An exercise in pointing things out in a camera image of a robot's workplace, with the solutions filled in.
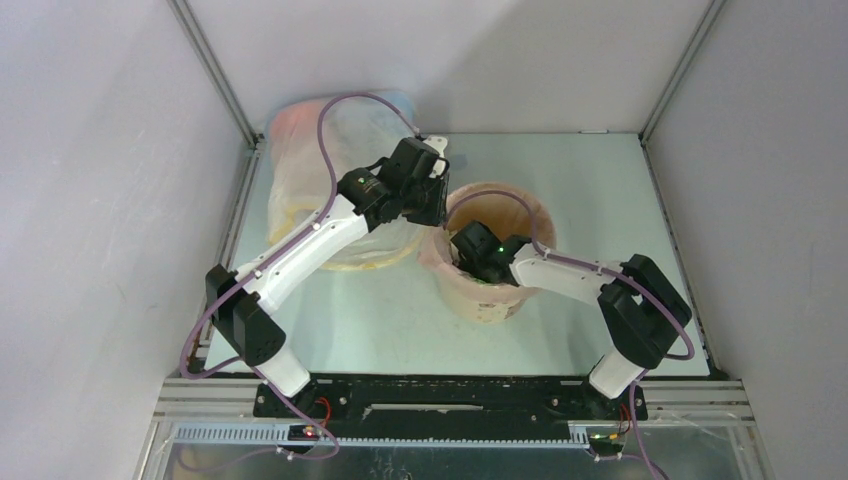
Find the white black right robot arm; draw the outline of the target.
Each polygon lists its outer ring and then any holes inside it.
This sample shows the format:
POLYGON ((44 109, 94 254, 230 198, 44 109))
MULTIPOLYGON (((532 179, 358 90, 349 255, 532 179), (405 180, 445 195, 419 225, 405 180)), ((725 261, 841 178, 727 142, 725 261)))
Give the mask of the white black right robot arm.
POLYGON ((581 392, 585 411, 606 418, 622 403, 622 393, 645 373, 673 358, 677 340, 694 355, 685 332, 692 310, 659 266, 635 254, 618 263, 588 262, 565 256, 533 238, 499 239, 472 221, 450 239, 460 270, 485 284, 546 290, 600 309, 613 348, 592 368, 581 392))

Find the corner aluminium post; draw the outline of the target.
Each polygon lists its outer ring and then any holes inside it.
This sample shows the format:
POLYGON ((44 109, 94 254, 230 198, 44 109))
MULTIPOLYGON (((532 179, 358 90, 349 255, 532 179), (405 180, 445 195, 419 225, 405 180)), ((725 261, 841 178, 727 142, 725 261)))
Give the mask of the corner aluminium post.
POLYGON ((709 38, 722 11, 727 5, 727 0, 711 0, 708 2, 703 14, 699 18, 694 31, 686 42, 686 45, 676 61, 672 72, 663 86, 657 101, 651 108, 648 117, 639 132, 640 144, 646 147, 660 124, 665 111, 683 84, 686 75, 694 64, 701 48, 709 38))
POLYGON ((167 4, 182 28, 211 85, 223 101, 245 144, 249 148, 255 149, 260 143, 262 135, 250 123, 191 3, 186 0, 168 0, 167 4))

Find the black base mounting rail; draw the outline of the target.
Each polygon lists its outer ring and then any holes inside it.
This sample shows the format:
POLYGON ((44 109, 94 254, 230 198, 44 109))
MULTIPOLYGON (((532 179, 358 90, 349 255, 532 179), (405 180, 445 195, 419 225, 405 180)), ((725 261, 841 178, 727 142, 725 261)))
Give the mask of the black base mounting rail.
POLYGON ((576 376, 317 374, 292 400, 339 440, 567 441, 579 422, 645 420, 576 376))

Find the left corner aluminium post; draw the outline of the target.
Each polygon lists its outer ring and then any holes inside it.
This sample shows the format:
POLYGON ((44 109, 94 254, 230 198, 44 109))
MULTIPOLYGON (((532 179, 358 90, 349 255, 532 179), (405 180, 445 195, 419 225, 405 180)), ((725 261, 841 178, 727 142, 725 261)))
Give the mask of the left corner aluminium post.
POLYGON ((186 0, 168 0, 167 4, 182 28, 211 85, 223 101, 245 144, 249 148, 255 149, 260 143, 262 135, 250 123, 191 3, 186 0))

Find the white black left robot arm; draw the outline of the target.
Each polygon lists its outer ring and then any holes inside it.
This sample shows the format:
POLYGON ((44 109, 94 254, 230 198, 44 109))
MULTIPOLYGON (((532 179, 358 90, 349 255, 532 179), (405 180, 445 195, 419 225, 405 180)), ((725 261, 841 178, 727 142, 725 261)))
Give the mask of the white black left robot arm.
POLYGON ((208 271, 206 316, 237 359, 277 389, 277 402, 290 415, 311 412, 316 390, 273 314, 313 272, 378 227, 398 219, 440 225, 447 145, 442 136, 401 139, 389 157, 337 179, 328 204, 297 231, 234 271, 221 265, 208 271))

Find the aluminium front frame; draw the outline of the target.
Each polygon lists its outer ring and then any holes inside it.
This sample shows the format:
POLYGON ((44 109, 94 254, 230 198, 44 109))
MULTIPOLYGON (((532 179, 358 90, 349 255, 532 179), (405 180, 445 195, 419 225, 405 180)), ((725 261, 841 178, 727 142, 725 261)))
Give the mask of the aluminium front frame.
POLYGON ((637 388, 645 420, 579 422, 567 441, 339 440, 299 418, 258 379, 164 382, 138 479, 770 479, 738 381, 659 380, 637 388))

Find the large translucent bag of bags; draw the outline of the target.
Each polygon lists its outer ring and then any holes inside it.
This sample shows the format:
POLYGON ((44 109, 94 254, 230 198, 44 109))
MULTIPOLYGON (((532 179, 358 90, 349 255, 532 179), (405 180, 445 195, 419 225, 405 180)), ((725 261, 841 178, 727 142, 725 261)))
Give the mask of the large translucent bag of bags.
MULTIPOLYGON (((355 97, 334 104, 324 117, 325 149, 338 178, 389 156, 401 139, 411 135, 404 121, 414 119, 415 106, 408 95, 398 90, 375 94, 399 112, 376 100, 355 97)), ((329 198, 330 176, 317 128, 319 114, 331 100, 327 96, 286 106, 267 126, 273 170, 267 222, 271 245, 298 230, 309 213, 321 209, 329 198)), ((422 226, 400 218, 347 246, 323 268, 356 271, 387 267, 413 253, 423 236, 422 226)))

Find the right corner aluminium post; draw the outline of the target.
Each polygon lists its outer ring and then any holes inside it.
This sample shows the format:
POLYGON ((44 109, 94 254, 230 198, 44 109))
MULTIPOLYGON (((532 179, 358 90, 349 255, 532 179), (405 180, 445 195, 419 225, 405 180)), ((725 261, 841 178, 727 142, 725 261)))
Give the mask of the right corner aluminium post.
POLYGON ((694 31, 686 42, 686 45, 676 61, 672 72, 663 86, 657 101, 651 108, 648 117, 639 132, 640 144, 646 147, 660 124, 665 111, 683 84, 686 75, 694 64, 701 48, 709 38, 722 11, 727 5, 727 0, 711 0, 708 2, 703 14, 699 18, 694 31))

